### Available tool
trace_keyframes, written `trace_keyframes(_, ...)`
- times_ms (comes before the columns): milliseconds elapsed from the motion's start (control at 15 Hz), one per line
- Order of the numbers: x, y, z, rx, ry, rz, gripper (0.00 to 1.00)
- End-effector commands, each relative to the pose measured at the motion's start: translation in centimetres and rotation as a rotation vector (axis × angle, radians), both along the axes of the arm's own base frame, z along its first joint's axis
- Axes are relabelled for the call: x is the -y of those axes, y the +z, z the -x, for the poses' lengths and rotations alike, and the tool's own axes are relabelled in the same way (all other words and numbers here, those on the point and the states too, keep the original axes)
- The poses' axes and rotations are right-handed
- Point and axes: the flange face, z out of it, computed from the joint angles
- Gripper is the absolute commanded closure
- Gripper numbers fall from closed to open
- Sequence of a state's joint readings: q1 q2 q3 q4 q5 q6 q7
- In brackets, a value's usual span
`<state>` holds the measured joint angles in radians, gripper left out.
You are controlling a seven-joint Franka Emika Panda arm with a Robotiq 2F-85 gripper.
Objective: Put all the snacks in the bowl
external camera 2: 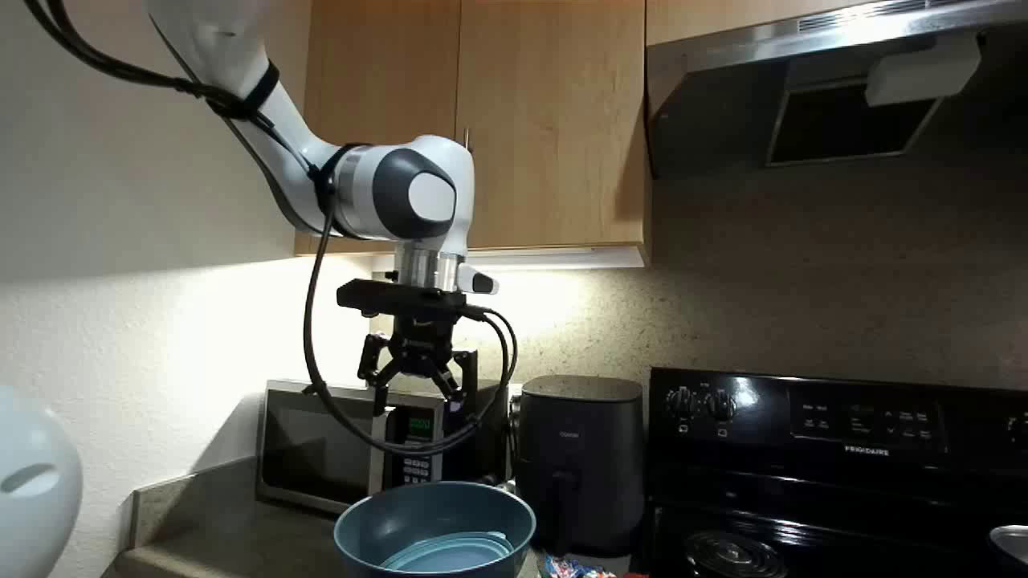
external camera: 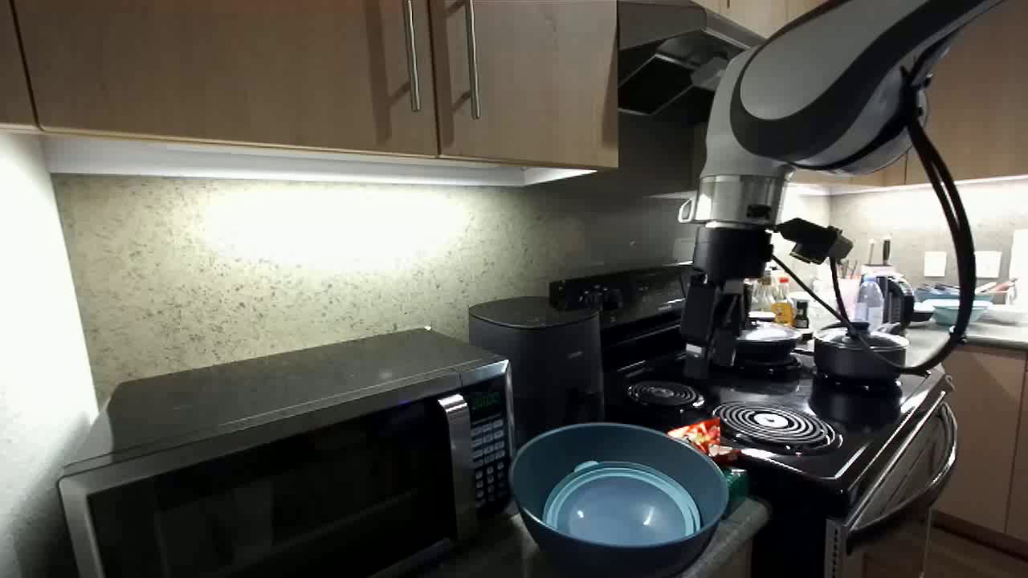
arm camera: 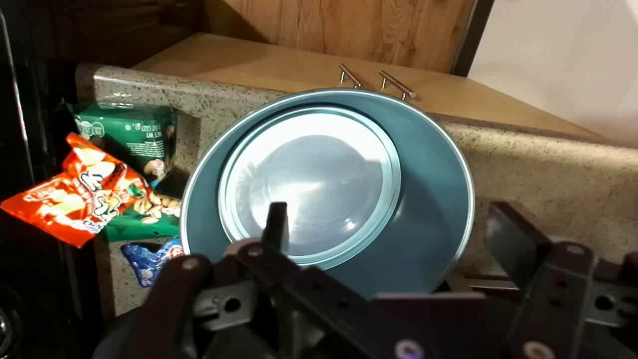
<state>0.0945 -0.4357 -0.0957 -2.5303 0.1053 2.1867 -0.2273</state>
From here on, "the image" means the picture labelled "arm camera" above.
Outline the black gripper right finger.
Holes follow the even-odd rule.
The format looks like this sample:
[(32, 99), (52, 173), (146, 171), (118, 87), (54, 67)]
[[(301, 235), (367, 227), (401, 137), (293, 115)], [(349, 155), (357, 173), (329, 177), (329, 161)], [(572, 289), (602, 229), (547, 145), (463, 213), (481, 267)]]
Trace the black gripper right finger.
[(487, 243), (523, 295), (509, 331), (511, 357), (576, 359), (592, 251), (572, 241), (552, 243), (507, 201), (489, 207)]

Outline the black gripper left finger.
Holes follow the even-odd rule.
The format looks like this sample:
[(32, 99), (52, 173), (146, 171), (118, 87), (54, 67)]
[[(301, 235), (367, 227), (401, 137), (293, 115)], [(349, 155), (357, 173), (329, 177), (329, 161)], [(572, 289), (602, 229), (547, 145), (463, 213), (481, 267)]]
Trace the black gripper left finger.
[(275, 201), (257, 243), (237, 259), (257, 283), (257, 311), (239, 337), (239, 359), (371, 359), (369, 303), (317, 267), (281, 253), (287, 205)]

